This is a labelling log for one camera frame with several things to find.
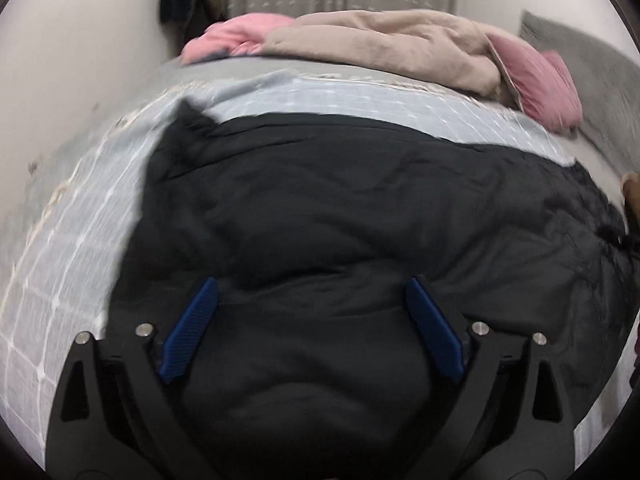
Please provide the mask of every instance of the folded comforter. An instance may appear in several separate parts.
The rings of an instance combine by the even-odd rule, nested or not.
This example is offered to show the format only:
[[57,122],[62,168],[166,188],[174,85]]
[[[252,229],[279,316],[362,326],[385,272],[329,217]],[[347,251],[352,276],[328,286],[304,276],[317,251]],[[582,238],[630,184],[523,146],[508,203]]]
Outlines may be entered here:
[[261,53],[364,66],[495,97],[500,71],[488,30],[511,36],[437,10],[316,12],[272,30]]
[[392,477],[438,406],[404,306],[417,274],[469,320],[542,332],[574,421],[636,312],[624,226],[579,165],[364,118],[217,124],[187,105],[152,154],[107,336],[220,305],[168,395],[223,478]]

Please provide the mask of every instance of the gray bed sheet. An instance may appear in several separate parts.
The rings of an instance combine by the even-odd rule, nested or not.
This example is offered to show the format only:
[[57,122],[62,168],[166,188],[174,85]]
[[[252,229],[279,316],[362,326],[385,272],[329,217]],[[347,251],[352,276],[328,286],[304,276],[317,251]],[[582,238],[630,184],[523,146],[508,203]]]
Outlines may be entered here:
[[[456,101],[454,108],[463,115],[457,117],[452,112],[453,120],[469,121],[465,115],[469,110],[480,114],[484,120],[487,120],[485,113],[495,114],[494,118],[504,118],[504,124],[498,129],[500,132],[503,127],[505,132],[510,129],[515,132],[513,118],[516,118],[521,134],[529,132],[531,139],[539,138],[543,146],[553,146],[547,156],[560,164],[570,164],[571,155],[575,155],[609,199],[618,206],[622,204],[617,177],[591,145],[580,142],[579,138],[553,138],[553,142],[545,144],[544,134],[536,131],[539,126],[531,124],[533,121],[527,123],[529,120],[521,114],[511,110],[492,110],[495,108],[493,105],[484,105],[438,85],[360,67],[302,60],[243,58],[185,68],[180,67],[177,61],[170,62],[159,70],[143,91],[117,107],[98,127],[68,142],[45,161],[28,189],[24,206],[9,215],[0,230],[0,415],[41,465],[44,464],[44,438],[50,403],[68,346],[79,330],[92,330],[100,335],[105,325],[106,297],[120,250],[136,219],[132,205],[140,184],[140,169],[145,155],[170,120],[170,104],[190,94],[207,108],[207,100],[215,101],[216,92],[220,90],[212,89],[211,85],[220,83],[226,85],[227,92],[236,92],[237,95],[234,103],[233,96],[227,94],[227,110],[225,100],[222,100],[215,114],[227,118],[239,115],[242,110],[234,113],[233,106],[245,105],[242,102],[244,85],[233,82],[281,69],[286,69],[287,74],[276,78],[305,75],[308,80],[316,82],[332,80],[344,84],[358,81],[372,88],[379,87],[381,92],[390,86],[404,89],[407,95],[424,92],[434,103]],[[273,76],[261,81],[273,82]],[[356,108],[361,108],[361,111],[370,109],[367,104]],[[278,110],[272,106],[264,111]],[[384,120],[385,116],[374,118]],[[480,124],[481,121],[473,120],[472,124]],[[472,135],[462,141],[482,140],[474,140]],[[559,158],[554,158],[552,152],[556,152]],[[104,178],[102,186],[96,187],[92,172],[98,164]],[[75,201],[82,201],[84,207],[79,208],[77,203],[73,206]],[[63,258],[61,268],[54,268],[56,272],[36,272],[43,268],[47,257],[60,262],[61,254],[69,257]],[[87,274],[87,267],[99,267],[101,277],[98,279],[95,272]],[[10,286],[15,283],[22,286]],[[68,305],[69,301],[76,303],[75,309]],[[77,305],[80,303],[82,308],[79,310]],[[599,442],[628,396],[629,365],[633,362],[629,350],[632,353],[632,345],[625,349],[625,355],[603,395],[576,430],[578,463]]]

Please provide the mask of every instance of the pink blanket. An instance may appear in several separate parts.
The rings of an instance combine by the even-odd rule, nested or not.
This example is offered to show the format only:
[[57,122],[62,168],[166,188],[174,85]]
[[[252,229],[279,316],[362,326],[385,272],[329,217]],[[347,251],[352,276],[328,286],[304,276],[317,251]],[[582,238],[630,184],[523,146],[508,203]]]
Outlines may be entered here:
[[216,52],[228,52],[232,56],[258,54],[268,32],[291,25],[293,21],[282,14],[252,12],[214,23],[202,36],[184,46],[182,62],[194,63]]
[[495,98],[500,71],[489,30],[499,29],[436,10],[316,12],[268,33],[261,54],[364,66]]

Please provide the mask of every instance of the silver screw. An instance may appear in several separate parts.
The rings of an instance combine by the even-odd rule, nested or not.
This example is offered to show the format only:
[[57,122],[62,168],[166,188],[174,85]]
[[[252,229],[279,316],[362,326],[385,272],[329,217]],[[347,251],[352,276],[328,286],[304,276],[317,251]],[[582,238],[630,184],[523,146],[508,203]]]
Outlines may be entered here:
[[533,336],[532,336],[533,342],[536,345],[540,345],[540,346],[544,346],[546,345],[547,341],[546,341],[546,335],[544,335],[542,332],[536,332]]
[[91,339],[91,332],[80,332],[76,335],[76,343],[79,345],[87,344],[89,339]]
[[478,335],[487,335],[489,333],[489,327],[486,323],[482,321],[476,321],[471,325],[471,330],[474,331],[474,334]]
[[154,331],[154,326],[151,323],[141,323],[136,327],[136,335],[140,337],[148,337]]

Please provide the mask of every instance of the pink pillow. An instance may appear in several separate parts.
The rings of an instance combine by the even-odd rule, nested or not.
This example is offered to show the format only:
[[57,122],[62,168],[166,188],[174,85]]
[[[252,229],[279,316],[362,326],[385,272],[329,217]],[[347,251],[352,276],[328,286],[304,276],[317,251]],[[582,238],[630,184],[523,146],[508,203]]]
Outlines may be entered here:
[[582,122],[574,80],[555,50],[538,52],[529,44],[492,33],[487,38],[520,110],[557,134]]

